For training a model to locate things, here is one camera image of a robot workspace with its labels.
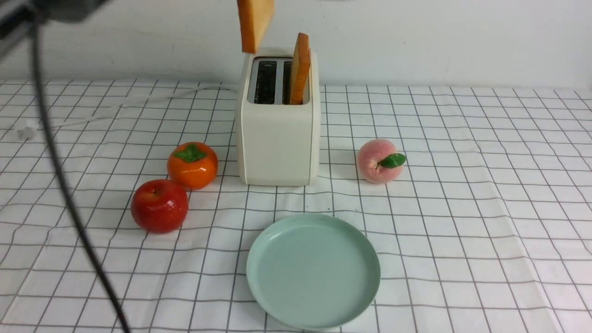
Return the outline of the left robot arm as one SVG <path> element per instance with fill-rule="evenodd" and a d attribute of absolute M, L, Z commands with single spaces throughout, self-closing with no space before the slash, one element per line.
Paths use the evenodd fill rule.
<path fill-rule="evenodd" d="M 32 28 L 56 21 L 82 23 L 107 0 L 2 0 L 0 2 L 0 57 L 4 59 L 24 41 Z"/>

